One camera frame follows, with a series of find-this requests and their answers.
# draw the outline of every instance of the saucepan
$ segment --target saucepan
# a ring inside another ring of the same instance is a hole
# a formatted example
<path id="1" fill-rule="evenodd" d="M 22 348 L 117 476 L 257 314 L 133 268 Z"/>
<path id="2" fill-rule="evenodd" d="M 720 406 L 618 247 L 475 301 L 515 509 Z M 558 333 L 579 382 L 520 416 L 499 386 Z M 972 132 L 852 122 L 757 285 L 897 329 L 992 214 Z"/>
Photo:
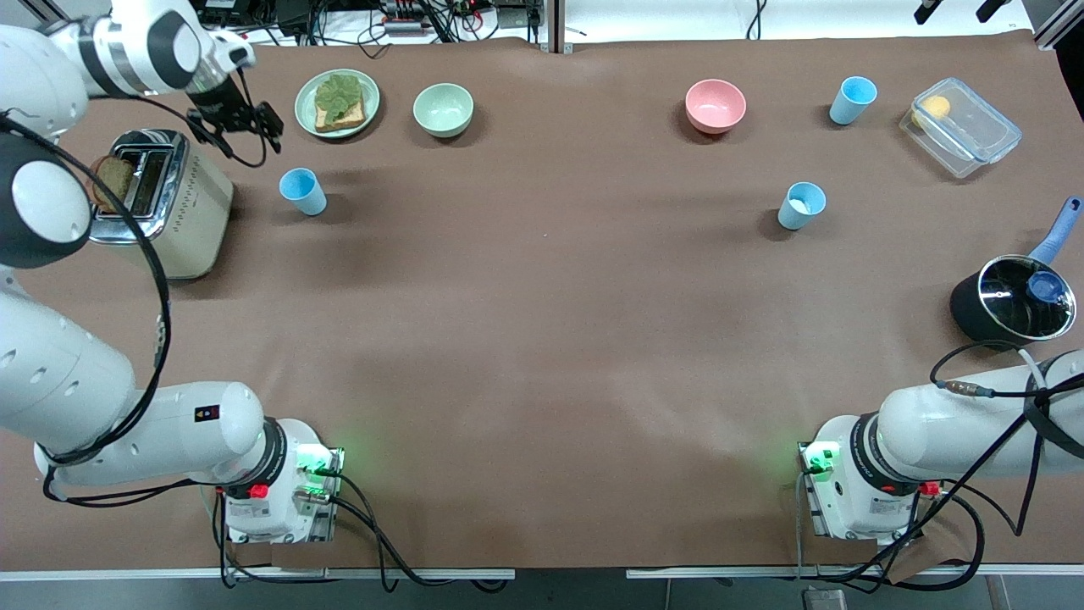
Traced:
<path id="1" fill-rule="evenodd" d="M 1079 196 L 1067 198 L 1031 254 L 998 256 L 956 284 L 949 307 L 965 335 L 975 341 L 1022 346 L 1069 333 L 1076 320 L 1076 299 L 1050 263 L 1076 223 L 1081 204 Z"/>

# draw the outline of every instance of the toast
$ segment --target toast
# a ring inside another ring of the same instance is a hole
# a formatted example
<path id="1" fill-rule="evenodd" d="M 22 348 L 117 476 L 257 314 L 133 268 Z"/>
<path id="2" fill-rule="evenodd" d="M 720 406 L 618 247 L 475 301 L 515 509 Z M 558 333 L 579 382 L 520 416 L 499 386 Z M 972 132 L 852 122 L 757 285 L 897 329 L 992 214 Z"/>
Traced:
<path id="1" fill-rule="evenodd" d="M 94 173 L 98 173 L 98 177 L 105 182 L 105 185 L 113 191 L 113 194 L 117 195 L 117 198 L 121 202 L 125 200 L 128 189 L 131 187 L 132 173 L 136 172 L 136 168 L 132 167 L 131 163 L 122 158 L 106 155 L 95 160 L 90 168 Z M 113 209 L 113 204 L 109 203 L 109 198 L 105 196 L 105 193 L 98 187 L 98 184 L 91 182 L 89 185 L 91 202 L 102 211 L 115 213 L 116 210 Z"/>
<path id="2" fill-rule="evenodd" d="M 346 114 L 338 120 L 327 122 L 327 111 L 317 106 L 317 131 L 321 133 L 335 131 L 336 129 L 349 129 L 358 127 L 365 121 L 364 99 L 347 108 Z"/>

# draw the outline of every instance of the bowl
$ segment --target bowl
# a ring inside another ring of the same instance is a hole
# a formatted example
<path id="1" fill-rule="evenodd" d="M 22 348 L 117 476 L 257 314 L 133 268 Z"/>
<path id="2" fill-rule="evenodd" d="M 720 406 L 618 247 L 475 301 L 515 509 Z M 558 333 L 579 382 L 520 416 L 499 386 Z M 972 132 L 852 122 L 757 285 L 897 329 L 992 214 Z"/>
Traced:
<path id="1" fill-rule="evenodd" d="M 701 80 L 685 93 L 685 115 L 705 133 L 725 133 L 741 120 L 745 111 L 741 90 L 725 80 Z"/>
<path id="2" fill-rule="evenodd" d="M 321 132 L 317 131 L 317 88 L 320 87 L 324 80 L 327 80 L 327 78 L 333 74 L 356 76 L 358 80 L 361 81 L 361 106 L 365 112 L 365 120 L 357 127 Z M 297 98 L 294 99 L 294 117 L 297 118 L 297 124 L 300 125 L 302 129 L 313 135 L 317 135 L 318 138 L 346 138 L 364 129 L 370 121 L 373 120 L 373 117 L 376 116 L 376 112 L 379 107 L 380 88 L 376 86 L 375 80 L 363 72 L 338 68 L 320 73 L 310 78 L 309 81 L 301 87 L 301 90 L 297 92 Z"/>
<path id="3" fill-rule="evenodd" d="M 414 120 L 436 138 L 459 135 L 470 125 L 472 115 L 474 98 L 452 82 L 427 87 L 414 100 Z"/>

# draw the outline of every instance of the warning label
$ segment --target warning label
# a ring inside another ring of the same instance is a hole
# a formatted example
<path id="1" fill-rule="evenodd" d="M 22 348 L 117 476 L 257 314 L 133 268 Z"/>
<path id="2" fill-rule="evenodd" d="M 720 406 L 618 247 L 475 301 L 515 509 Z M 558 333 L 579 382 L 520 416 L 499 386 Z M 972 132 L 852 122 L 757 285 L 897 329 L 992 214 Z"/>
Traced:
<path id="1" fill-rule="evenodd" d="M 271 515 L 271 503 L 267 501 L 231 502 L 230 517 L 260 519 Z"/>
<path id="2" fill-rule="evenodd" d="M 870 515 L 899 515 L 904 510 L 907 510 L 907 504 L 903 498 L 873 498 L 869 502 Z"/>

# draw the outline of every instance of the egg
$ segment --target egg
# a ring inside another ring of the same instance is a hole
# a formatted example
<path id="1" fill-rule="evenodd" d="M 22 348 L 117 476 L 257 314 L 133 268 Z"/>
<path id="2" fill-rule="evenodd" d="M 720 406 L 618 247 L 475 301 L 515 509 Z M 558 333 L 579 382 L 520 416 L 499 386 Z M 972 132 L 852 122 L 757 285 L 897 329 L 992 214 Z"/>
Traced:
<path id="1" fill-rule="evenodd" d="M 928 112 L 930 114 L 930 116 L 932 116 L 933 118 L 935 118 L 938 120 L 941 120 L 944 117 L 949 116 L 949 113 L 952 112 L 952 104 L 950 104 L 949 100 L 946 100 L 945 98 L 943 98 L 941 95 L 930 95 L 929 98 L 926 98 L 925 100 L 922 100 L 921 102 L 919 102 L 918 105 L 921 106 L 922 109 L 925 109 L 926 112 Z M 919 118 L 918 114 L 911 113 L 911 120 L 912 120 L 912 122 L 914 122 L 916 126 L 922 127 L 925 129 L 925 127 L 922 126 L 922 124 L 919 122 L 919 120 L 921 120 L 922 118 L 926 118 L 926 117 L 924 116 L 924 117 Z"/>

